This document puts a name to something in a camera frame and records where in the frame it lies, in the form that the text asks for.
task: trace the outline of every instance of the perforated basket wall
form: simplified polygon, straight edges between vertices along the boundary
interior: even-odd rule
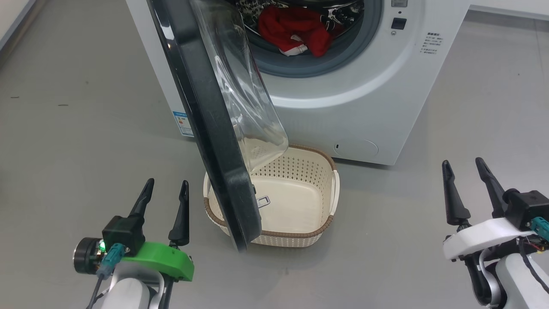
[[[319,205],[320,226],[309,233],[283,233],[263,230],[253,243],[278,247],[307,247],[314,244],[330,226],[339,198],[339,175],[333,160],[325,153],[307,147],[291,146],[284,155],[252,173],[255,176],[291,179],[315,186],[321,193]],[[229,235],[223,221],[223,215],[213,190],[210,188],[208,175],[204,179],[204,204],[206,213],[225,234]]]

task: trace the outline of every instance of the white wall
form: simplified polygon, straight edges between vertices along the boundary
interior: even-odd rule
[[[548,0],[473,0],[471,9],[549,20]]]
[[[34,2],[35,0],[0,0],[0,49]]]

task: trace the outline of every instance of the washing machine door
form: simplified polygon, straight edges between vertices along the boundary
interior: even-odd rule
[[[261,234],[249,173],[282,155],[288,137],[242,18],[224,0],[147,3],[223,217],[243,250]]]

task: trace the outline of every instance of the laundry basket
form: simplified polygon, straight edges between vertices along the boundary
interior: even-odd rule
[[[338,204],[339,175],[327,154],[293,145],[250,178],[263,229],[253,243],[308,247],[330,226]],[[207,174],[203,193],[208,217],[229,235]]]

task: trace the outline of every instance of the basket handle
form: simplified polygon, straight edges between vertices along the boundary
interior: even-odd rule
[[[336,208],[338,208],[339,201],[339,173],[337,170],[334,170],[334,175],[332,176],[332,201],[330,203],[330,215],[335,214]]]

